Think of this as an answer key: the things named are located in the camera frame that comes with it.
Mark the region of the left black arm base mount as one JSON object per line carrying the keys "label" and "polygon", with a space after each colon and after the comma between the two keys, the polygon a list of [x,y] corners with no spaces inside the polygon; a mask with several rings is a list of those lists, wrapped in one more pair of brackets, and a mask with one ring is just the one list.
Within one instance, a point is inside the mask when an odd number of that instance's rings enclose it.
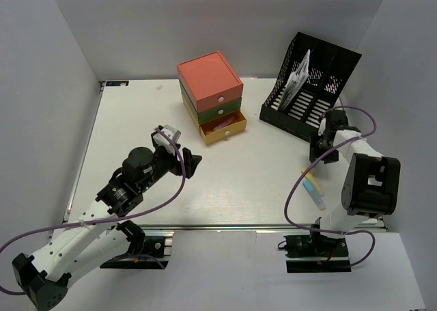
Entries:
{"label": "left black arm base mount", "polygon": [[128,248],[123,254],[119,253],[103,263],[101,269],[164,270],[166,268],[173,239],[170,234],[145,232],[131,221],[117,225],[115,229],[125,234]]}

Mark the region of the black three-slot file holder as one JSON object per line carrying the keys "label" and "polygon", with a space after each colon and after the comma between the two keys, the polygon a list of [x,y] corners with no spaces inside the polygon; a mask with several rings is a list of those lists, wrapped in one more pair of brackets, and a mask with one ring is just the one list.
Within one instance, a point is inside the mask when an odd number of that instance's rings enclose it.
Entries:
{"label": "black three-slot file holder", "polygon": [[[310,52],[309,77],[284,110],[279,110],[287,79]],[[298,32],[287,48],[275,85],[262,104],[259,118],[304,141],[318,131],[318,119],[337,102],[362,55]]]}

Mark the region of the black label sticker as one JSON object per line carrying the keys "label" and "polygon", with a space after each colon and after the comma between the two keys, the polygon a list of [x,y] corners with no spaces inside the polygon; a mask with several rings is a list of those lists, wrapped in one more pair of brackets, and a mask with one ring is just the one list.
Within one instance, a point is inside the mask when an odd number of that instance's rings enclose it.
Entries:
{"label": "black label sticker", "polygon": [[121,87],[121,86],[128,86],[129,81],[107,81],[105,83],[107,87]]}

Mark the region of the white printed paper booklet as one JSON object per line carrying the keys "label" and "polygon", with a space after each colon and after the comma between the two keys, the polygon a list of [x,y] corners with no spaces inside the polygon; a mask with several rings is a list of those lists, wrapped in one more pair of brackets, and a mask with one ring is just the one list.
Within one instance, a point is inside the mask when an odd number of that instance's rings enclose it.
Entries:
{"label": "white printed paper booklet", "polygon": [[278,106],[279,111],[285,111],[288,108],[293,98],[308,79],[310,56],[311,50],[308,49],[298,68],[290,74]]}

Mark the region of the pastel blue highlighter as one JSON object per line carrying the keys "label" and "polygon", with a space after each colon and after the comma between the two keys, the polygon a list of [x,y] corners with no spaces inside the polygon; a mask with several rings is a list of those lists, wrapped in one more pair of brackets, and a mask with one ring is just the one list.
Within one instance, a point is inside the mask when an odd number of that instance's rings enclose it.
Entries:
{"label": "pastel blue highlighter", "polygon": [[326,209],[326,205],[320,196],[320,194],[317,192],[313,184],[310,180],[304,179],[302,182],[303,187],[307,190],[307,193],[310,195],[311,199],[314,201],[315,205],[321,210],[324,211]]}

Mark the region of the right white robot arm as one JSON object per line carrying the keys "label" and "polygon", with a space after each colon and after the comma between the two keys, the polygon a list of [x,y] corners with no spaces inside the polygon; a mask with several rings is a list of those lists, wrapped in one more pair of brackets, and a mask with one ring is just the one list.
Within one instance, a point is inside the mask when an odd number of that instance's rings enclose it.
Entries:
{"label": "right white robot arm", "polygon": [[309,249],[322,256],[357,225],[390,215],[397,206],[401,163],[372,148],[342,109],[322,115],[318,132],[310,137],[309,160],[334,163],[341,155],[349,168],[341,191],[341,203],[318,220],[319,232],[308,238]]}

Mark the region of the pastel purple highlighter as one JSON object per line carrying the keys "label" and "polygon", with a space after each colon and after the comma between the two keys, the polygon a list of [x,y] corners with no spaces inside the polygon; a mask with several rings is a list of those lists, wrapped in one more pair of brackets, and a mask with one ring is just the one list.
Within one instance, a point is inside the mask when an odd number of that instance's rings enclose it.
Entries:
{"label": "pastel purple highlighter", "polygon": [[227,119],[223,120],[221,123],[216,125],[213,128],[213,131],[221,130],[221,129],[225,128],[226,126],[229,126],[230,124],[232,124],[235,120],[236,120],[235,116],[229,116]]}

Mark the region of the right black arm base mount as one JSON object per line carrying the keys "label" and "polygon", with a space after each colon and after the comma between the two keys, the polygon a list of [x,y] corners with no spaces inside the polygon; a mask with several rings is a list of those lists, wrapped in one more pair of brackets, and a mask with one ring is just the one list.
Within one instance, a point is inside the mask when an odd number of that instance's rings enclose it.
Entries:
{"label": "right black arm base mount", "polygon": [[344,238],[328,238],[319,232],[293,234],[284,236],[277,248],[285,252],[288,273],[347,273],[352,270]]}

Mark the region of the coral top drawer box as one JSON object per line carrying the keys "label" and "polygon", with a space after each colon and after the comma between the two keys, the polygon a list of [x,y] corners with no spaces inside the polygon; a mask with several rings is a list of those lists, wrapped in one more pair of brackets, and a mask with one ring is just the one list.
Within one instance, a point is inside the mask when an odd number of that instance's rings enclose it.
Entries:
{"label": "coral top drawer box", "polygon": [[177,71],[199,113],[242,96],[243,82],[219,51],[182,62]]}

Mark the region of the green drawer box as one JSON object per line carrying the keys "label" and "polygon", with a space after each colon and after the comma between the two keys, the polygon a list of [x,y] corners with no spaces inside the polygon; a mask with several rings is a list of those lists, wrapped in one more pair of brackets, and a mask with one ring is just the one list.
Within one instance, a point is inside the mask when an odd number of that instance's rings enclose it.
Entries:
{"label": "green drawer box", "polygon": [[202,112],[198,112],[194,107],[194,104],[191,101],[189,95],[187,94],[184,86],[180,84],[180,87],[181,87],[181,94],[183,97],[183,101],[186,103],[188,110],[191,111],[191,113],[194,116],[194,119],[197,121],[198,124],[204,124],[221,116],[225,116],[229,113],[237,111],[240,109],[242,104],[242,98],[237,98],[229,101],[228,103],[215,106],[213,108],[207,109]]}

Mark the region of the pastel yellow highlighter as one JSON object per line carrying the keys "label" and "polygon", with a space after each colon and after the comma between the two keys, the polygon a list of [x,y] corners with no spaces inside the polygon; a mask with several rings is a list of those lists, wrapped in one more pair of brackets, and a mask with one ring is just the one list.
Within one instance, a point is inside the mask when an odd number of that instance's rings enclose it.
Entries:
{"label": "pastel yellow highlighter", "polygon": [[313,186],[315,187],[315,189],[317,190],[317,192],[320,194],[321,197],[324,195],[324,190],[322,189],[322,186],[318,183],[318,181],[315,179],[315,177],[311,172],[307,173],[304,179],[308,179],[311,181],[311,183],[313,184]]}

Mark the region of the yellow bottom drawer box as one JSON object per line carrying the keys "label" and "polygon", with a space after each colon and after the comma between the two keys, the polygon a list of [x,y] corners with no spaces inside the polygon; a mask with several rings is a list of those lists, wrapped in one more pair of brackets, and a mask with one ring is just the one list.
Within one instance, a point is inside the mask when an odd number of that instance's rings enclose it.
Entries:
{"label": "yellow bottom drawer box", "polygon": [[[194,125],[196,126],[196,129],[198,130],[199,134],[201,135],[201,138],[203,142],[209,146],[211,144],[214,144],[218,141],[227,139],[231,137],[232,135],[238,134],[243,132],[246,129],[246,123],[247,120],[241,110],[234,111],[232,113],[229,113],[225,116],[221,116],[219,118],[216,118],[212,121],[206,122],[204,124],[198,124],[197,121],[194,119],[193,114],[191,111],[188,110],[188,107],[186,106],[186,103],[183,101],[184,106],[186,107],[186,110],[191,117],[191,120],[193,121]],[[205,132],[209,130],[213,130],[213,128],[221,123],[223,120],[227,119],[229,116],[235,116],[236,120],[230,124],[229,126],[226,126],[225,128],[215,131],[214,133],[211,133],[209,135],[206,135]]]}

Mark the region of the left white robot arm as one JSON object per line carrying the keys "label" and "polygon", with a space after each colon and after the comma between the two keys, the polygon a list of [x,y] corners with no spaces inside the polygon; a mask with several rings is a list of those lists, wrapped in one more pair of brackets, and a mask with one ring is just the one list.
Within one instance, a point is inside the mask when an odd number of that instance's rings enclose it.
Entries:
{"label": "left white robot arm", "polygon": [[52,310],[75,282],[106,261],[142,253],[145,233],[129,212],[163,176],[189,179],[202,160],[179,145],[179,136],[179,131],[158,127],[151,135],[153,149],[131,150],[75,224],[32,254],[15,257],[16,281],[37,310]]}

